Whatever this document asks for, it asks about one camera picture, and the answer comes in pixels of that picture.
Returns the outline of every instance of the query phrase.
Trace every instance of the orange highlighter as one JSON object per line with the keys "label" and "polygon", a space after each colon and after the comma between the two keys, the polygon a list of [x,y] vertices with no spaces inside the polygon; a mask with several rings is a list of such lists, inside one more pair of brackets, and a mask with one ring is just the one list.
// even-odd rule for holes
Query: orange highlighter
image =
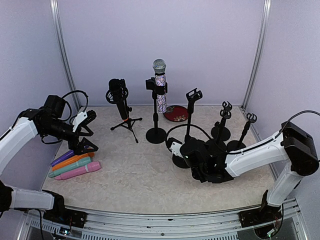
{"label": "orange highlighter", "polygon": [[65,166],[69,165],[69,164],[73,164],[73,163],[77,162],[78,160],[86,158],[86,157],[92,158],[94,155],[95,155],[94,152],[89,152],[89,153],[85,153],[85,154],[82,154],[82,155],[76,155],[76,156],[70,157],[67,160],[64,160],[63,162],[60,162],[59,164],[53,166],[52,167],[52,171],[55,171],[55,170],[60,169],[60,168],[63,168]]}

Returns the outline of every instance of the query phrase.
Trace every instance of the highlighter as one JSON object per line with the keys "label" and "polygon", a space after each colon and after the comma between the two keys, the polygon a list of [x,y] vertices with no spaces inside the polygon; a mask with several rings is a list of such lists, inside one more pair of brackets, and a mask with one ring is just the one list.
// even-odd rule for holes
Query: highlighter
{"label": "highlighter", "polygon": [[62,173],[59,176],[56,176],[54,179],[55,180],[66,180],[66,179],[70,179],[70,178],[73,178],[73,177],[76,177],[76,176],[79,176],[82,174],[94,172],[99,169],[101,169],[100,162],[93,161],[85,166],[81,166],[81,167],[78,167],[78,168],[73,169],[71,171],[67,171],[65,173]]}
{"label": "highlighter", "polygon": [[69,150],[65,154],[63,154],[62,156],[55,159],[50,165],[51,165],[51,167],[53,167],[53,166],[63,162],[64,160],[72,158],[74,155],[75,155],[75,152],[73,150]]}
{"label": "highlighter", "polygon": [[87,157],[84,157],[84,158],[81,158],[79,161],[76,161],[74,163],[71,163],[67,166],[64,166],[62,168],[59,168],[53,172],[50,172],[49,173],[49,178],[54,178],[56,176],[59,176],[60,174],[63,174],[63,173],[66,173],[68,171],[71,171],[73,169],[76,169],[76,168],[79,168],[79,167],[82,167],[86,164],[89,164],[91,163],[91,157],[87,156]]}
{"label": "highlighter", "polygon": [[83,159],[83,158],[86,158],[86,157],[93,157],[95,155],[94,152],[89,152],[89,153],[85,153],[85,154],[82,154],[82,155],[76,155],[76,156],[73,156],[73,157],[70,157],[69,159],[67,160],[64,160],[63,162],[60,162],[59,164],[55,165],[52,167],[52,171],[55,171],[55,170],[58,170],[60,168],[63,168],[69,164],[73,164],[75,163],[76,161],[79,161],[80,159]]}

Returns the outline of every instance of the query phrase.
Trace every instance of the microphone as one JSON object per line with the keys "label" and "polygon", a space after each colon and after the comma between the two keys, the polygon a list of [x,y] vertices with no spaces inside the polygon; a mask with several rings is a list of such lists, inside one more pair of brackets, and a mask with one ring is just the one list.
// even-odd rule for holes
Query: microphone
{"label": "microphone", "polygon": [[[154,77],[155,77],[155,85],[160,89],[165,89],[164,86],[166,86],[166,63],[163,59],[157,59],[153,62],[152,64],[153,70],[154,70]],[[156,102],[158,105],[158,112],[161,114],[164,114],[167,111],[167,97],[166,97],[166,93],[167,90],[159,92],[157,92],[157,96],[156,96]]]}
{"label": "microphone", "polygon": [[116,104],[116,107],[118,108],[118,111],[120,113],[120,116],[123,121],[127,121],[129,119],[128,112],[130,109],[127,109],[125,100],[127,99],[129,92],[128,89],[126,88],[126,82],[124,79],[111,79],[109,81],[109,91],[110,95],[112,96],[112,102],[108,100],[109,103],[111,104]]}

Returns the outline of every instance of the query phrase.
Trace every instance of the marble surface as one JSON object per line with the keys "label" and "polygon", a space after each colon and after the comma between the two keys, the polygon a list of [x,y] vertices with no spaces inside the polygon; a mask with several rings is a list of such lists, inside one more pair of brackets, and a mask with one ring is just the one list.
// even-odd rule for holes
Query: marble surface
{"label": "marble surface", "polygon": [[[210,134],[216,121],[220,121],[220,106],[196,105],[192,123]],[[99,150],[93,157],[100,161],[102,169],[64,181],[46,178],[43,189],[64,196],[67,206],[108,212],[138,214],[203,213],[247,207],[261,203],[262,195],[273,183],[269,166],[249,171],[232,181],[212,184],[200,183],[191,176],[190,169],[176,167],[165,143],[151,144],[146,132],[153,127],[153,106],[134,106],[131,118],[140,118],[134,126],[139,140],[137,144],[130,131],[110,127],[121,122],[115,106],[90,107],[97,118],[89,125],[94,135],[89,139]],[[238,107],[231,111],[232,118],[226,126],[231,139],[239,139],[246,122]],[[168,131],[181,123],[170,122],[159,115],[159,127]],[[178,128],[170,136],[183,141],[186,127]],[[196,128],[191,136],[206,140]],[[255,143],[249,131],[244,143]],[[57,157],[67,151],[64,142]]]}

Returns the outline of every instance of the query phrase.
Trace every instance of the green highlighter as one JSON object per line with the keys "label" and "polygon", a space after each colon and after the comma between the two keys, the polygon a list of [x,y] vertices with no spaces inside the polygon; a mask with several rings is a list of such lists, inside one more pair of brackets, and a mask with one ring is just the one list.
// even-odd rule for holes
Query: green highlighter
{"label": "green highlighter", "polygon": [[89,163],[91,163],[91,157],[87,156],[87,157],[81,158],[79,161],[76,161],[76,162],[71,163],[67,166],[59,168],[53,172],[50,172],[48,176],[49,176],[49,178],[54,178],[56,176],[59,176],[60,174],[63,174],[65,172],[69,172],[73,169],[77,169],[77,168],[82,167],[82,166],[89,164]]}

